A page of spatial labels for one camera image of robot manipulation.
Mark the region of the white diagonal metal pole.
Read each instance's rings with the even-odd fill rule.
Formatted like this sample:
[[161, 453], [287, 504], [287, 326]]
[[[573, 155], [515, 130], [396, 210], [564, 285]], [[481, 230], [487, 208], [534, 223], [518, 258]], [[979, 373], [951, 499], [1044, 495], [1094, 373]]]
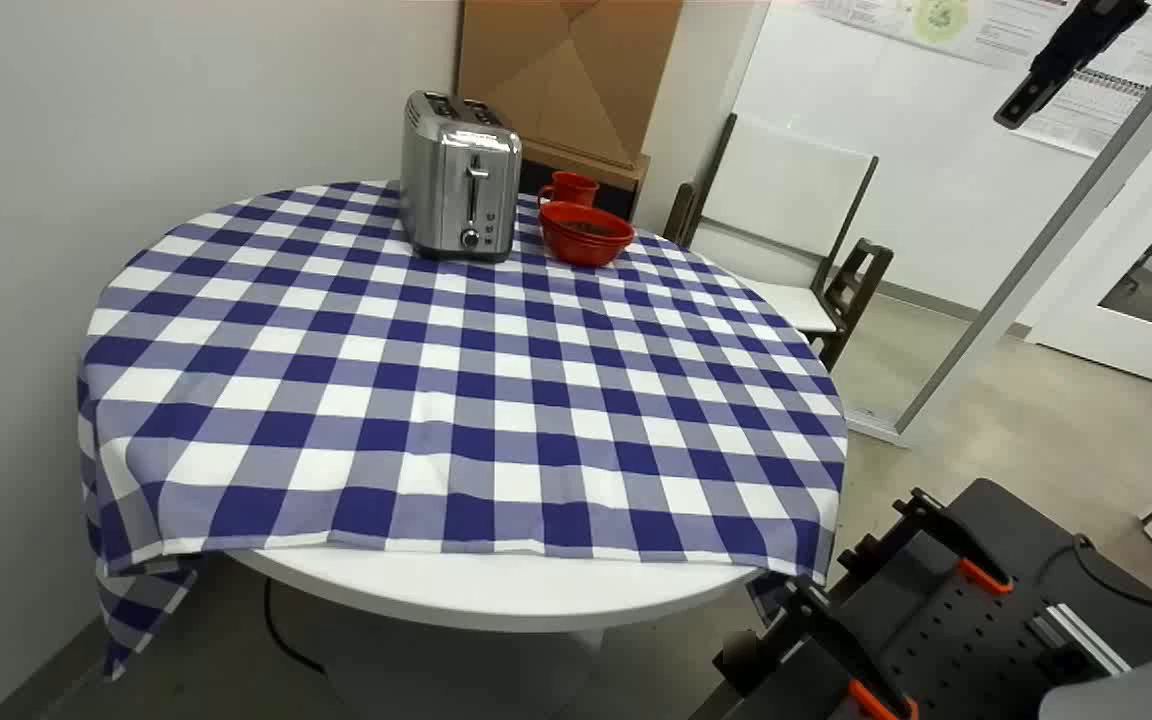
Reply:
[[932, 369], [928, 383], [911, 395], [911, 402], [884, 419], [847, 407], [847, 429], [884, 444], [909, 448], [922, 423], [959, 391], [959, 383], [982, 364], [982, 354], [1004, 340], [1012, 318], [1044, 291], [1044, 285], [1071, 258], [1091, 258], [1088, 230], [1127, 194], [1142, 191], [1142, 175], [1152, 172], [1152, 83], [1109, 135], [1088, 172], [1071, 185], [1061, 208], [1044, 220], [1035, 239], [988, 296], [979, 316], [965, 326], [965, 336], [948, 348], [948, 354]]

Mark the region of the silver metal toaster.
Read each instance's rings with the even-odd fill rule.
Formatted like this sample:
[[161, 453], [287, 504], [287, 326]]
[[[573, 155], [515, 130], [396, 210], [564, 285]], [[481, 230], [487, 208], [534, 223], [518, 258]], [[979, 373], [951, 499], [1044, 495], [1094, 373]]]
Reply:
[[503, 258], [525, 138], [481, 101], [412, 93], [398, 208], [420, 256]]

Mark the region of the blue white checkered tablecloth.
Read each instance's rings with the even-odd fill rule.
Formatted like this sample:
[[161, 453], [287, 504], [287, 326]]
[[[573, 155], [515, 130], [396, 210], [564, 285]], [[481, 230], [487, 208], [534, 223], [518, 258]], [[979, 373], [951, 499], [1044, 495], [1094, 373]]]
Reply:
[[603, 266], [427, 258], [389, 178], [199, 210], [96, 296], [77, 444], [104, 670], [206, 552], [828, 568], [838, 386], [762, 296], [640, 230]]

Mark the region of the black orange clamp rear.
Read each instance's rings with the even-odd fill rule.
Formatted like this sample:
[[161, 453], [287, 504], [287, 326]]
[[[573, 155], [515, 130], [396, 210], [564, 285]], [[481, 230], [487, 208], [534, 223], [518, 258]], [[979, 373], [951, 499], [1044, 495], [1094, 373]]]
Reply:
[[932, 490], [917, 486], [909, 499], [897, 499], [897, 513], [900, 520], [884, 537], [862, 537], [855, 548], [838, 554], [853, 578], [878, 573], [917, 537], [932, 537], [940, 548], [955, 554], [955, 573], [967, 584], [982, 586], [988, 594], [1015, 590], [1007, 568]]

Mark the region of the black orange clamp front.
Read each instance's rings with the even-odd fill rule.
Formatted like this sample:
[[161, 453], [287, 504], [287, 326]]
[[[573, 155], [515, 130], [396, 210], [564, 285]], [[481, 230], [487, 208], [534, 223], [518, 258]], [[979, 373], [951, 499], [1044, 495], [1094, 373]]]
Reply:
[[791, 654], [823, 654], [843, 675], [843, 699], [862, 720], [922, 720], [921, 705], [837, 616], [821, 584], [759, 574], [751, 599], [762, 610], [762, 630], [742, 630], [711, 654], [729, 688], [751, 695]]

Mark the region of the round white table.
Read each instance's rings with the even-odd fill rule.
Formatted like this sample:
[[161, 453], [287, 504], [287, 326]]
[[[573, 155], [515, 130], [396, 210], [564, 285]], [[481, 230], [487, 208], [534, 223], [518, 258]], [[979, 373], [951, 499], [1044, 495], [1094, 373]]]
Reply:
[[608, 630], [706, 603], [748, 578], [714, 565], [251, 548], [240, 565], [297, 590], [459, 630]]

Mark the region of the red mug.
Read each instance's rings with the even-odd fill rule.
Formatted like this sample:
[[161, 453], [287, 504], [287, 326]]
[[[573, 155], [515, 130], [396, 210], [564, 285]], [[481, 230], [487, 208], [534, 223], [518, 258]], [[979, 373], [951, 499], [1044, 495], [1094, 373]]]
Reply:
[[578, 172], [552, 172], [544, 185], [549, 199], [567, 199], [567, 202], [596, 202], [601, 178], [578, 175]]

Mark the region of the brown cardboard panel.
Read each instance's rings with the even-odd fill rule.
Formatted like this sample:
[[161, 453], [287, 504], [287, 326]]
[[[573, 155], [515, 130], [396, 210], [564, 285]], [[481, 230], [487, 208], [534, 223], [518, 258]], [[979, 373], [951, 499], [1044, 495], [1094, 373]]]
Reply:
[[634, 188], [684, 0], [459, 0], [455, 93], [534, 165]]

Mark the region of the white board with dark frame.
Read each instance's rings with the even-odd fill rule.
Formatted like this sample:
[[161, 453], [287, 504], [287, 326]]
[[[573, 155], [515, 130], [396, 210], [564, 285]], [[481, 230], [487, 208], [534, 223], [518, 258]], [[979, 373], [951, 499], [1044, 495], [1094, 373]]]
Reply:
[[872, 150], [730, 113], [699, 175], [676, 188], [662, 234], [737, 276], [821, 288], [875, 168]]

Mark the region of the red bowl of coffee beans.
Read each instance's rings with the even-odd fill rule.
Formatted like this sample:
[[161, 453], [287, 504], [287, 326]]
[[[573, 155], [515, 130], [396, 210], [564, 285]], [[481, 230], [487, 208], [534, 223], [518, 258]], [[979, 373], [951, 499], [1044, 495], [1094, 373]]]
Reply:
[[629, 220], [573, 199], [544, 202], [540, 226], [544, 247], [573, 266], [603, 266], [634, 239]]

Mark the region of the white poster on wall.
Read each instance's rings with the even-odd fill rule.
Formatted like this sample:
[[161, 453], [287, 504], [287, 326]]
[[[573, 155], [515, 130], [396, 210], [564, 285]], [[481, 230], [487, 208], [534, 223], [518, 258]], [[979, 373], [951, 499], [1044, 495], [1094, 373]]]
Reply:
[[[1084, 78], [1152, 83], [1152, 0], [1142, 5], [1149, 13], [1084, 69]], [[862, 31], [1007, 69], [1028, 62], [1074, 0], [808, 0], [808, 9]]]

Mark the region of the black orange clamp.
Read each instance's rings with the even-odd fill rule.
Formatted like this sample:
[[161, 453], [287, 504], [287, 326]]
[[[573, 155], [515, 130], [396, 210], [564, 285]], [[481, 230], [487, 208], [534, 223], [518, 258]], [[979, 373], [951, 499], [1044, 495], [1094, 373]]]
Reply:
[[823, 654], [843, 675], [843, 699], [862, 720], [922, 720], [921, 705], [837, 616], [821, 584], [759, 574], [751, 599], [762, 610], [762, 630], [742, 630], [711, 654], [729, 688], [751, 695], [791, 654]]
[[988, 594], [1015, 590], [1007, 568], [932, 490], [917, 486], [909, 499], [897, 499], [897, 513], [900, 520], [884, 537], [862, 537], [855, 548], [838, 554], [853, 578], [878, 573], [917, 537], [932, 537], [940, 548], [955, 554], [955, 573], [967, 584], [982, 586]]

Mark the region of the dark wooden chair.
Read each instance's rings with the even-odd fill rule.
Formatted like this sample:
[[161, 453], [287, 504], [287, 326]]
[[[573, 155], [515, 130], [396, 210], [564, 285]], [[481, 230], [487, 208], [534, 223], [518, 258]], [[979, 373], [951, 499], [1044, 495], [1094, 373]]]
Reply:
[[847, 258], [823, 281], [823, 288], [751, 281], [751, 291], [762, 296], [799, 336], [808, 336], [821, 348], [823, 364], [837, 364], [862, 308], [872, 302], [886, 265], [893, 247], [859, 239]]

